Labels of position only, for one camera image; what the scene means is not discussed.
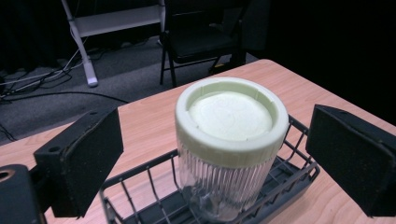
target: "jar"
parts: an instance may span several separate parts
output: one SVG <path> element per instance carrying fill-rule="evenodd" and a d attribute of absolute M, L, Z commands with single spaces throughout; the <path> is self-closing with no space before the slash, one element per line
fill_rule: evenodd
<path fill-rule="evenodd" d="M 208 221 L 235 219 L 257 200 L 282 147 L 286 107 L 255 82 L 210 77 L 180 94 L 175 119 L 183 197 Z"/>

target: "cable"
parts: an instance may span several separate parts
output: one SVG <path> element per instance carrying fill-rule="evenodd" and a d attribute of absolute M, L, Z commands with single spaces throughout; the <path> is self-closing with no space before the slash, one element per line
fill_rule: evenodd
<path fill-rule="evenodd" d="M 59 80 L 62 77 L 65 77 L 65 76 L 68 76 L 67 80 L 70 80 L 71 76 L 68 75 L 69 71 L 70 70 L 64 71 L 62 73 L 57 73 L 55 75 L 53 75 L 52 73 L 49 73 L 46 77 L 41 77 L 41 78 L 31 82 L 31 83 L 28 83 L 28 84 L 26 84 L 24 86 L 21 86 L 21 87 L 17 88 L 16 90 L 13 90 L 13 86 L 15 84 L 14 83 L 13 86 L 8 91 L 6 91 L 3 95 L 0 96 L 0 99 L 3 99 L 3 98 L 5 98 L 7 96 L 10 96 L 10 95 L 21 95 L 21 94 L 27 94 L 27 93 L 36 91 L 39 88 L 43 88 L 43 84 Z"/>
<path fill-rule="evenodd" d="M 49 92 L 49 93 L 42 93 L 42 94 L 37 94 L 37 95 L 31 95 L 31 96 L 25 96 L 21 98 L 14 98 L 14 99 L 4 99 L 5 101 L 12 102 L 12 101 L 19 101 L 19 100 L 25 100 L 25 99 L 30 99 L 30 98 L 35 98 L 35 97 L 41 97 L 41 96 L 48 96 L 48 95 L 62 95 L 62 94 L 88 94 L 88 95 L 97 95 L 97 96 L 102 96 L 111 100 L 119 101 L 124 104 L 129 104 L 130 102 L 121 100 L 116 97 L 104 95 L 101 93 L 96 93 L 96 92 L 88 92 L 88 91 L 63 91 L 63 92 Z"/>
<path fill-rule="evenodd" d="M 61 82 L 59 82 L 59 83 L 55 83 L 55 84 L 52 85 L 52 86 L 45 86 L 46 84 L 49 84 L 49 83 L 51 83 L 51 82 L 61 80 L 61 78 L 63 78 L 63 77 L 66 77 L 66 79 L 63 80 L 63 81 L 61 81 Z M 41 85 L 40 85 L 38 88 L 40 88 L 40 89 L 52 89 L 52 88 L 55 88 L 55 87 L 57 87 L 57 86 L 60 86 L 60 85 L 62 85 L 62 84 L 64 84 L 64 83 L 66 83 L 66 82 L 69 81 L 70 79 L 72 79 L 72 76 L 70 76 L 69 73 L 67 72 L 67 73 L 64 73 L 63 76 L 58 77 L 57 79 L 50 80 L 50 81 L 45 80 L 43 83 L 41 83 Z"/>
<path fill-rule="evenodd" d="M 66 69 L 67 66 L 73 61 L 73 59 L 76 57 L 76 55 L 77 55 L 78 52 L 79 52 L 79 50 L 76 50 L 76 52 L 73 54 L 73 56 L 70 58 L 70 60 L 67 62 L 67 64 L 64 66 L 63 69 L 59 69 L 59 70 L 57 70 L 57 71 L 48 72 L 48 73 L 46 73 L 46 74 L 37 75 L 37 76 L 34 76 L 34 77 L 22 78 L 22 77 L 25 77 L 25 76 L 27 76 L 27 75 L 29 74 L 29 73 L 25 73 L 25 74 L 23 74 L 22 76 L 18 77 L 17 80 L 15 80 L 15 81 L 8 81 L 8 82 L 0 83 L 0 85 L 13 84 L 13 83 L 22 82 L 22 81 L 29 80 L 29 79 L 33 79 L 33 78 L 37 78 L 37 77 L 45 77 L 45 76 L 48 76 L 48 75 L 53 74 L 53 73 L 56 73 L 55 76 L 58 76 L 58 75 L 60 75 L 62 72 L 64 72 L 64 69 Z M 75 66 L 69 68 L 69 70 L 75 69 L 75 68 L 77 68 L 77 67 L 79 67 L 79 66 L 81 66 L 81 65 L 82 65 L 82 63 L 80 63 L 80 64 L 78 64 L 78 65 L 75 65 Z"/>
<path fill-rule="evenodd" d="M 11 141 L 11 142 L 15 142 L 18 139 L 16 139 L 9 131 L 7 131 L 7 129 L 0 123 L 0 133 L 3 133 L 6 135 L 6 138 Z"/>
<path fill-rule="evenodd" d="M 17 78 L 17 81 L 20 80 L 23 77 L 26 77 L 27 75 L 29 75 L 28 72 L 26 72 L 25 74 L 21 75 L 20 77 Z M 5 89 L 5 94 L 7 94 L 8 92 L 10 92 L 12 90 L 12 88 L 14 88 L 14 86 L 17 84 L 17 82 L 12 83 L 11 87 L 9 87 L 8 89 Z"/>

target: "white lid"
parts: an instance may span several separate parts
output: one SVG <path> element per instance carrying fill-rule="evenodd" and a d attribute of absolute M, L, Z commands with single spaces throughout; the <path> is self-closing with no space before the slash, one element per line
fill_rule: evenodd
<path fill-rule="evenodd" d="M 211 77 L 177 100 L 178 146 L 222 167 L 249 167 L 273 158 L 283 144 L 289 115 L 263 86 L 236 77 Z"/>

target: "wire basket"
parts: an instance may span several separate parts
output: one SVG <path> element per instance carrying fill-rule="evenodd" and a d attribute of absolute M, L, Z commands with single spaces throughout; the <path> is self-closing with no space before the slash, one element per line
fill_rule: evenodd
<path fill-rule="evenodd" d="M 289 128 L 257 201 L 228 223 L 266 222 L 297 200 L 319 174 L 304 148 L 308 128 L 289 116 Z M 178 154 L 172 150 L 109 178 L 99 190 L 107 223 L 209 223 L 194 214 L 178 185 Z"/>

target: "table surface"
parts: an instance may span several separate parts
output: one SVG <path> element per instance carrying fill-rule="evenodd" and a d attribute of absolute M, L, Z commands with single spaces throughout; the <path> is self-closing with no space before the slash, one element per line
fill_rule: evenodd
<path fill-rule="evenodd" d="M 241 77 L 263 85 L 284 103 L 290 115 L 309 127 L 315 104 L 348 111 L 396 135 L 396 127 L 339 96 L 269 60 L 259 60 L 215 77 Z M 124 152 L 109 177 L 134 168 L 177 147 L 174 108 L 177 97 L 188 86 L 180 86 L 119 107 Z M 67 126 L 39 133 L 0 147 L 0 166 L 35 166 L 33 153 Z M 55 218 L 50 209 L 48 223 L 106 223 L 96 196 L 84 218 Z M 346 193 L 321 169 L 306 193 L 271 223 L 396 223 L 396 217 L 367 217 Z"/>

